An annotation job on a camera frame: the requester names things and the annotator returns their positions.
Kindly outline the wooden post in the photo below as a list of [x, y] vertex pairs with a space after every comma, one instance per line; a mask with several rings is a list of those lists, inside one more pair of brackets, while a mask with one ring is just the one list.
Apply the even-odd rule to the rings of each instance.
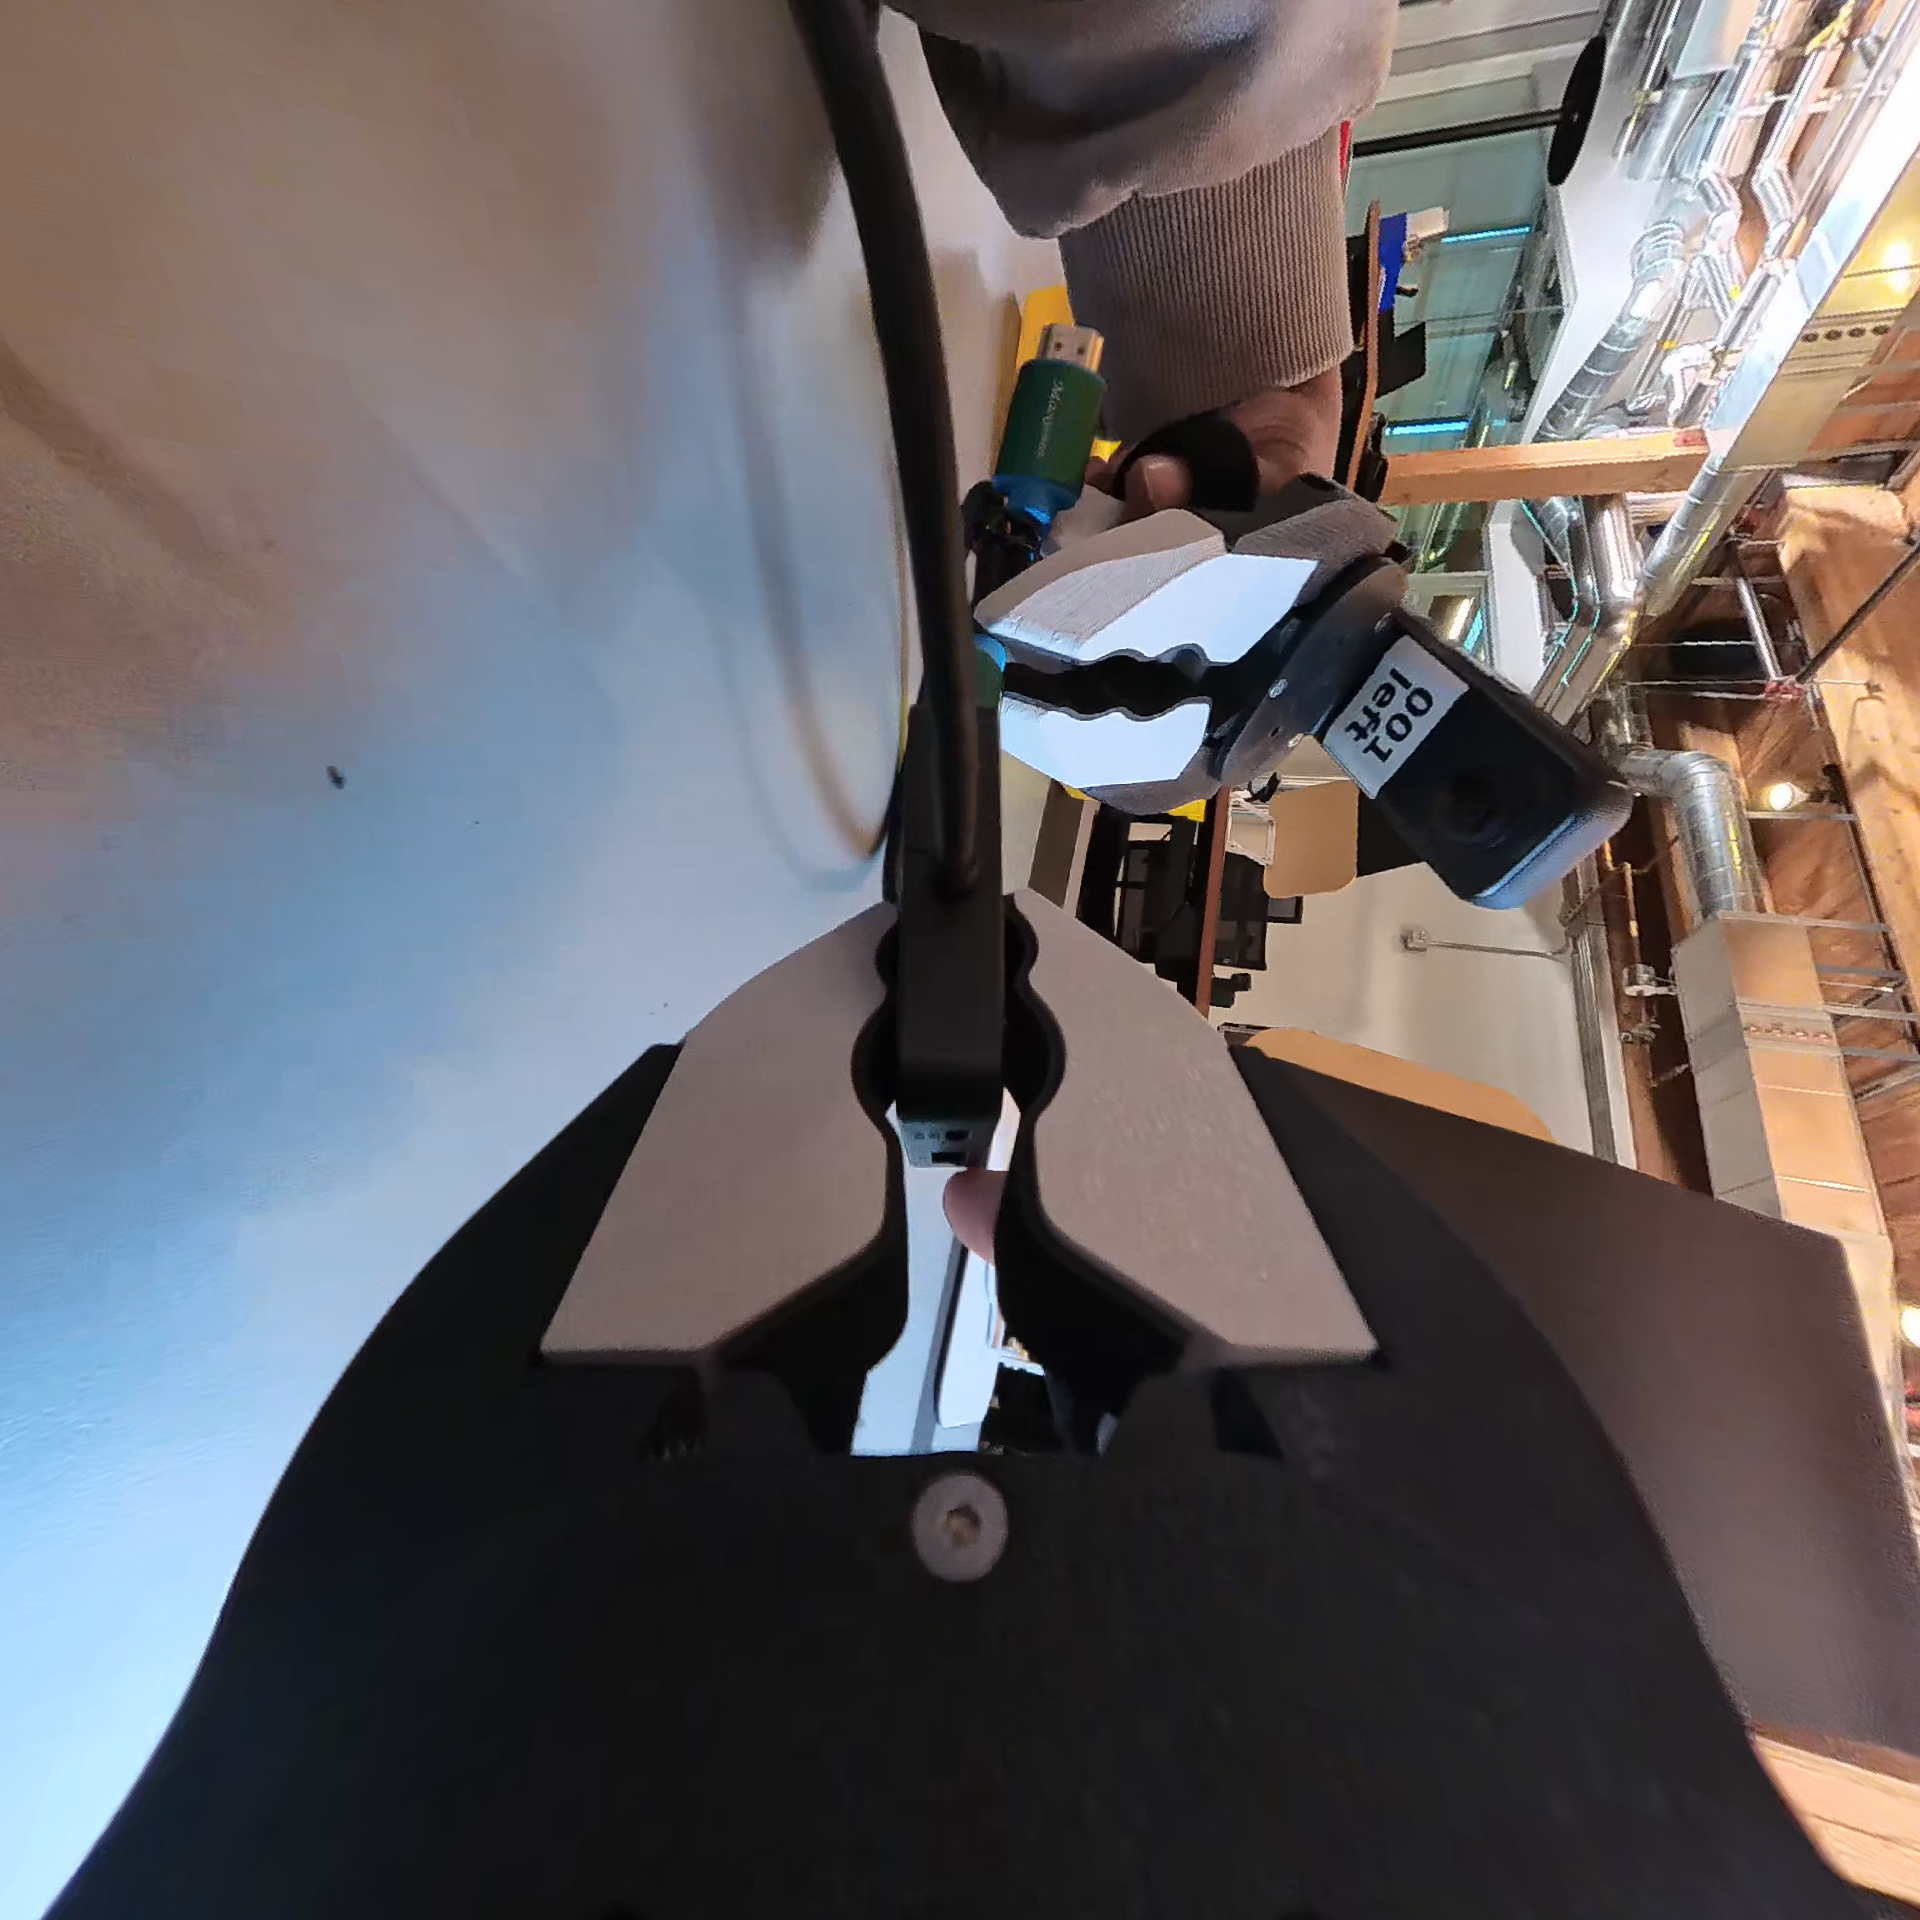
[[1378, 506], [1393, 512], [1434, 504], [1671, 494], [1692, 486], [1711, 450], [1708, 434], [1694, 428], [1414, 450], [1387, 460]]

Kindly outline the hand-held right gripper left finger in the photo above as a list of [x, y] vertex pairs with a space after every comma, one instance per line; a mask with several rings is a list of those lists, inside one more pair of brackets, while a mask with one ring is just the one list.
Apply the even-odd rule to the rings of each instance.
[[554, 1313], [547, 1360], [863, 1384], [905, 1326], [895, 1130], [860, 1045], [896, 912], [872, 905], [697, 1022]]

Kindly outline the silver air duct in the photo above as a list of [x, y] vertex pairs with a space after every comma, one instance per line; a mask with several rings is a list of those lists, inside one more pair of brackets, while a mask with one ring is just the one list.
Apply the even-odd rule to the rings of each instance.
[[[1545, 405], [1535, 438], [1705, 425], [1766, 320], [1786, 313], [1809, 192], [1792, 157], [1849, 52], [1856, 5], [1624, 5], [1648, 16], [1643, 93], [1624, 128], [1662, 192], [1628, 252], [1628, 284], [1602, 333]], [[1622, 780], [1667, 803], [1694, 910], [1713, 921], [1760, 910], [1760, 880], [1732, 773], [1705, 753], [1610, 737], [1600, 696], [1651, 614], [1652, 580], [1625, 482], [1576, 482], [1535, 518], [1568, 564], [1574, 611], [1548, 638], [1536, 701], [1586, 715]]]

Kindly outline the person's left forearm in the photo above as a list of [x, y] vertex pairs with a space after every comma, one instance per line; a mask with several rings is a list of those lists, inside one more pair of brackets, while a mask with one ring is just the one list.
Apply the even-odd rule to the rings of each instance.
[[1008, 226], [1106, 341], [1110, 433], [1323, 378], [1354, 350], [1343, 133], [1394, 3], [900, 3]]

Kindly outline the person's left hand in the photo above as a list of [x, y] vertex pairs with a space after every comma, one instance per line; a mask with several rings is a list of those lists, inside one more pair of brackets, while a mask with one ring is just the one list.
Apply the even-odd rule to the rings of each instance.
[[1252, 510], [1288, 484], [1337, 477], [1343, 376], [1327, 368], [1289, 386], [1176, 419], [1110, 462], [1087, 484], [1114, 497], [1124, 518], [1186, 510]]

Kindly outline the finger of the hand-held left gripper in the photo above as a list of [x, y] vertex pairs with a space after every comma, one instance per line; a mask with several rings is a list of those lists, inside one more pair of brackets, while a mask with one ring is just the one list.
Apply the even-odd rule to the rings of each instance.
[[988, 592], [977, 630], [1010, 658], [1059, 673], [1114, 658], [1196, 654], [1234, 666], [1359, 560], [1396, 540], [1364, 499], [1308, 499], [1228, 536], [1199, 512], [1127, 518], [1115, 499], [1081, 499], [1042, 540], [1040, 562]]
[[1008, 666], [1002, 676], [1002, 747], [1120, 812], [1211, 798], [1238, 737], [1238, 707], [1179, 666]]

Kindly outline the braided hdmi cable green plugs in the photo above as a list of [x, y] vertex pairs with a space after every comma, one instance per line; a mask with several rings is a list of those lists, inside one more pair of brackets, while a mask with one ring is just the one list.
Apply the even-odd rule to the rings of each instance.
[[1055, 521], [1080, 500], [1106, 392], [1103, 354], [1098, 329], [1055, 323], [1020, 365], [993, 475], [962, 504], [975, 608], [1042, 560]]

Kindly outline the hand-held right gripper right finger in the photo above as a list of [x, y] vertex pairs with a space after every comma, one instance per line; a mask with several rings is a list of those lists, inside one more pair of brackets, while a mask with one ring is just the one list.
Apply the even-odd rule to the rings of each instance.
[[1369, 1360], [1376, 1337], [1228, 1043], [1039, 893], [1006, 905], [999, 1304], [1071, 1384]]

